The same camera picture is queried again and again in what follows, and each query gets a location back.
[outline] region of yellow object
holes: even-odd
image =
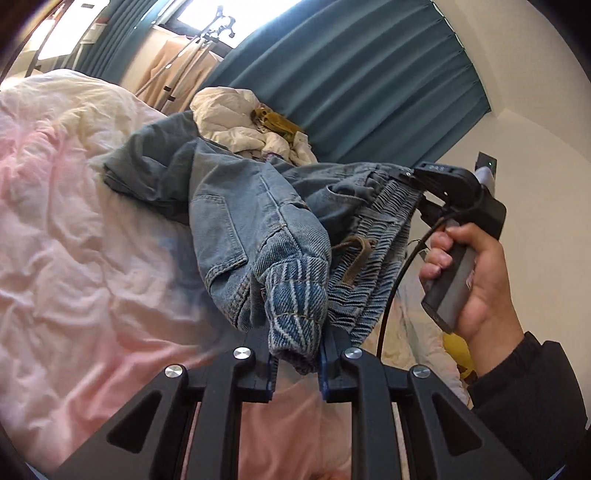
[[[466,380],[471,375],[473,377],[476,376],[476,372],[474,371],[474,362],[470,356],[468,344],[462,337],[456,335],[455,333],[452,333],[451,335],[444,333],[443,348],[458,364],[458,370],[460,370],[460,378],[462,380]]]
[[[255,124],[262,125],[271,132],[280,134],[290,144],[293,143],[296,133],[303,132],[294,122],[290,122],[269,107],[255,108],[252,111],[252,120]]]

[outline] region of curtain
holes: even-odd
[[[77,70],[119,83],[152,23],[169,0],[119,0],[98,41],[82,54]]]
[[[303,0],[204,82],[253,90],[299,124],[319,161],[437,161],[490,111],[430,0]]]

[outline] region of denim pants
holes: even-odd
[[[404,260],[421,192],[389,164],[294,167],[247,160],[200,138],[186,113],[136,132],[106,183],[188,223],[200,275],[240,330],[269,324],[269,350],[315,369],[323,323],[359,345]]]

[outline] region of black sleeve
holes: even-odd
[[[473,411],[534,480],[557,472],[586,433],[583,396],[566,354],[529,332],[468,392]]]

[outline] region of white comforter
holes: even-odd
[[[233,153],[247,158],[275,153],[296,166],[318,163],[304,133],[296,133],[290,145],[274,132],[259,132],[251,112],[260,105],[250,90],[208,87],[193,97],[190,107],[199,133]]]
[[[69,70],[0,92],[0,422],[42,471],[166,365],[194,367],[239,342],[206,293],[189,229],[102,182],[102,155],[162,117]],[[432,361],[457,387],[431,324],[409,356],[409,312],[391,312],[390,361]],[[312,375],[280,372],[271,404],[245,405],[241,480],[341,478],[348,406],[323,403]]]

